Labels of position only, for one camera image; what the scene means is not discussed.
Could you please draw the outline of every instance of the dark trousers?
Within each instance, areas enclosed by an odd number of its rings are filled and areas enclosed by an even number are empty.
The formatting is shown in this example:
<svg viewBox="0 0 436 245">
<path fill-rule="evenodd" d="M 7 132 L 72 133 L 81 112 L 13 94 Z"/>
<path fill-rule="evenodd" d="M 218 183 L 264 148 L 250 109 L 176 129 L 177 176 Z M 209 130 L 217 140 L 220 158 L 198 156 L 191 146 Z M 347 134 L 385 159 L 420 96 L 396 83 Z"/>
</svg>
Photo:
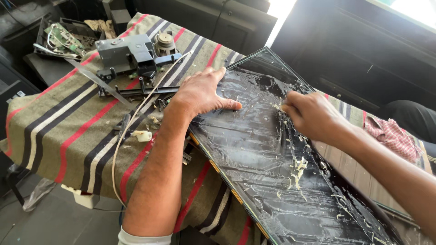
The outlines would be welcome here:
<svg viewBox="0 0 436 245">
<path fill-rule="evenodd" d="M 397 100 L 374 113 L 381 119 L 394 119 L 398 125 L 424 142 L 433 174 L 436 174 L 436 112 L 408 100 Z"/>
</svg>

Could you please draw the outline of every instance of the striped cloth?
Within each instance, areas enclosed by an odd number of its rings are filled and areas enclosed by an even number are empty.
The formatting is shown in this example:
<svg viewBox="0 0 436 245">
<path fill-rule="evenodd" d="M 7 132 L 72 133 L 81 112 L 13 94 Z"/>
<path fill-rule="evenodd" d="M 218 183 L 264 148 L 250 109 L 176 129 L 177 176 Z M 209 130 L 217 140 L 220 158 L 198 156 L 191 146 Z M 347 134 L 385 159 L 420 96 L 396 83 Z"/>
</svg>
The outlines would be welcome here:
<svg viewBox="0 0 436 245">
<path fill-rule="evenodd" d="M 162 86 L 179 84 L 184 77 L 215 69 L 241 59 L 243 55 L 220 44 L 179 27 L 159 17 L 136 14 L 128 30 L 121 37 L 172 31 L 181 53 L 194 50 L 174 67 L 162 81 Z M 82 65 L 96 72 L 103 68 L 97 52 L 89 53 Z M 120 76 L 109 85 L 119 88 L 138 87 L 138 79 Z M 69 187 L 116 198 L 112 189 L 112 156 L 116 147 L 114 125 L 120 125 L 125 106 L 115 99 L 101 99 L 96 85 L 72 70 L 61 80 L 38 95 L 15 98 L 10 104 L 6 122 L 7 139 L 2 149 L 16 164 L 38 175 Z M 152 96 L 141 109 L 144 114 L 156 113 L 152 102 L 163 99 Z M 330 102 L 351 123 L 363 126 L 366 113 L 335 98 Z M 132 130 L 143 130 L 151 124 L 142 117 L 134 118 Z M 116 186 L 121 198 L 128 201 L 139 173 L 146 162 L 153 139 L 144 144 L 126 135 L 117 157 Z M 259 229 L 230 194 L 230 190 L 216 173 L 208 159 L 194 149 L 191 162 L 183 167 L 182 204 L 175 232 L 191 225 L 220 244 L 266 244 Z M 424 159 L 417 165 L 424 168 Z"/>
</svg>

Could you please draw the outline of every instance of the forearm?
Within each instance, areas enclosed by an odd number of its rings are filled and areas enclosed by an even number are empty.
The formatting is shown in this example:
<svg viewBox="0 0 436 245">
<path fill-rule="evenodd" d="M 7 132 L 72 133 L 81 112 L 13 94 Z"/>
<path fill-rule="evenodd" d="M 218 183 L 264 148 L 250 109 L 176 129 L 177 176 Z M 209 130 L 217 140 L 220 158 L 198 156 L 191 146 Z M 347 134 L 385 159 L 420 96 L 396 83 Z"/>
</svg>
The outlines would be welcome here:
<svg viewBox="0 0 436 245">
<path fill-rule="evenodd" d="M 181 206 L 182 157 L 191 117 L 169 105 L 152 152 L 136 183 L 123 229 L 135 236 L 173 232 Z"/>
<path fill-rule="evenodd" d="M 436 241 L 436 178 L 354 127 L 337 147 L 357 160 Z"/>
</svg>

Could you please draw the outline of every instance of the plastic bag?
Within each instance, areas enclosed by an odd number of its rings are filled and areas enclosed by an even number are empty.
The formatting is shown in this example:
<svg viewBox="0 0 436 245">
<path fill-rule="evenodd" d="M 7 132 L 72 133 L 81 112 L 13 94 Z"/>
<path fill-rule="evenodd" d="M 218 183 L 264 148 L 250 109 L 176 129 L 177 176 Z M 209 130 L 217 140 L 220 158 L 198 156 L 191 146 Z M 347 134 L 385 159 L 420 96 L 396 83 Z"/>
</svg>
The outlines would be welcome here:
<svg viewBox="0 0 436 245">
<path fill-rule="evenodd" d="M 30 194 L 30 197 L 24 201 L 23 210 L 26 212 L 34 210 L 36 204 L 38 204 L 38 202 L 41 201 L 41 199 L 55 186 L 56 183 L 52 180 L 46 178 L 40 180 L 35 189 L 32 191 L 32 194 Z"/>
</svg>

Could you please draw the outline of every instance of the checkered cloth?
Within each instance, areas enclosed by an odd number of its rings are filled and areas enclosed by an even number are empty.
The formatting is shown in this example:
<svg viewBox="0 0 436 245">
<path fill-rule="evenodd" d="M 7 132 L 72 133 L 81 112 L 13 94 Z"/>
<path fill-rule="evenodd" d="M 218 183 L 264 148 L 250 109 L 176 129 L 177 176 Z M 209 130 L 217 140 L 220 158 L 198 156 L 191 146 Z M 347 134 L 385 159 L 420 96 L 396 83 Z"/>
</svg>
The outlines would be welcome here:
<svg viewBox="0 0 436 245">
<path fill-rule="evenodd" d="M 385 121 L 368 116 L 364 129 L 381 144 L 389 147 L 411 163 L 416 163 L 423 154 L 422 150 L 415 144 L 413 137 L 401 129 L 394 119 Z"/>
</svg>

